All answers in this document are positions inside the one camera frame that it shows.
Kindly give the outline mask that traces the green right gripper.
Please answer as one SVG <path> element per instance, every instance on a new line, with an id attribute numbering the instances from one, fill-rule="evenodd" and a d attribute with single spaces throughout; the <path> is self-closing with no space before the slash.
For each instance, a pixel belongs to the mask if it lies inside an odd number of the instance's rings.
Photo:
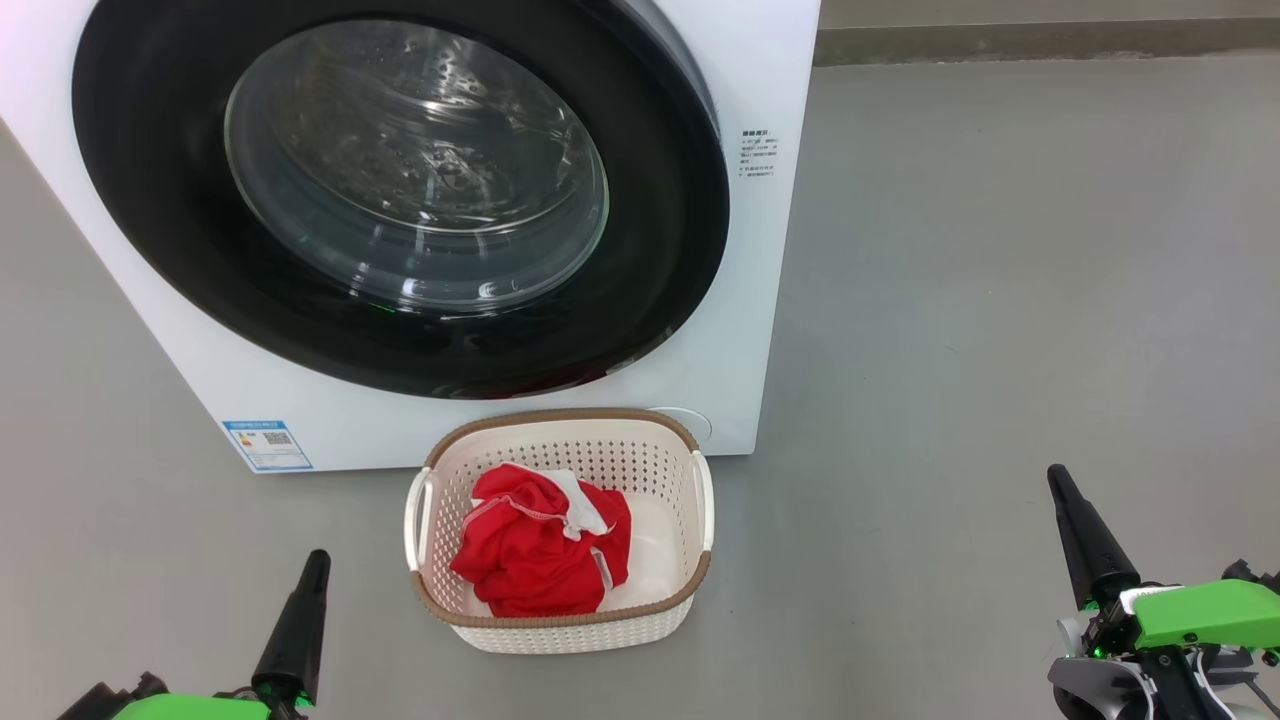
<path id="1" fill-rule="evenodd" d="M 1128 659 L 1140 651 L 1230 647 L 1277 661 L 1277 574 L 1236 560 L 1198 585 L 1144 582 L 1062 464 L 1047 468 L 1076 614 L 1059 619 L 1069 659 Z"/>

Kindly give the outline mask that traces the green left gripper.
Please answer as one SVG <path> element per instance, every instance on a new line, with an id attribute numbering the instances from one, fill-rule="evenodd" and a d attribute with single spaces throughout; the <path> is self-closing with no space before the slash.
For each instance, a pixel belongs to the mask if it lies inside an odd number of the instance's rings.
<path id="1" fill-rule="evenodd" d="M 133 689 L 99 683 L 60 719 L 307 719 L 317 701 L 332 559 L 307 556 L 270 634 L 251 685 L 210 696 L 173 693 L 152 673 Z"/>

